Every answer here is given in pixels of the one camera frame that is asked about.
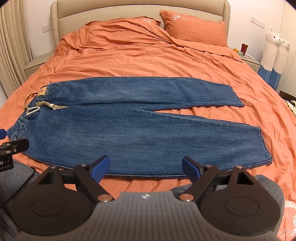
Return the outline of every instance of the curtain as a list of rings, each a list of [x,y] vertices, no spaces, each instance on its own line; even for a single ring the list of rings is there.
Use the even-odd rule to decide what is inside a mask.
[[[10,0],[0,9],[0,82],[9,97],[27,77],[32,60],[25,28],[25,0]]]

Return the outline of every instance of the bedside table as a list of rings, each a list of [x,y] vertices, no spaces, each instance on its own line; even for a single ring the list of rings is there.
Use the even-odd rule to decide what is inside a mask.
[[[243,55],[240,57],[242,61],[246,62],[252,70],[254,70],[256,73],[258,73],[259,71],[259,67],[260,67],[260,63],[257,62],[256,60],[253,60],[251,58],[249,58],[246,55]]]
[[[33,59],[30,63],[28,63],[24,67],[24,71],[26,74],[26,77],[29,78],[30,75],[35,73],[42,64],[44,64],[51,56],[54,55],[54,52],[46,53],[44,55],[38,56],[35,59]]]

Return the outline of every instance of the jeans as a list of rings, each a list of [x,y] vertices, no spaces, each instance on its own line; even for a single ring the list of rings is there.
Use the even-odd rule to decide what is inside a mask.
[[[184,156],[224,170],[272,162],[259,127],[153,112],[243,107],[228,85],[193,78],[96,77],[51,83],[29,107],[40,101],[67,108],[24,112],[7,135],[27,138],[26,155],[60,167],[108,155],[108,175],[181,178]]]

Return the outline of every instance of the red cup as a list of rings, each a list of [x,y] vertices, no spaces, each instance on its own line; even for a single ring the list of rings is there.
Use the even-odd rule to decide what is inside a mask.
[[[245,53],[246,53],[246,51],[247,51],[247,48],[248,48],[248,45],[246,45],[246,44],[242,44],[241,52],[244,53],[243,55],[245,55]]]

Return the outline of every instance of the jeans waistband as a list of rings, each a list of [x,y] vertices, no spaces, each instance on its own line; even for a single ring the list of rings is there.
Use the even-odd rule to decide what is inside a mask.
[[[28,107],[35,107],[37,102],[43,101],[44,95],[36,96],[33,100],[28,104]],[[27,115],[27,111],[24,112],[19,116],[15,124],[7,130],[7,136],[11,140],[21,139],[22,136],[26,133],[27,129],[24,123],[31,119],[30,115]]]

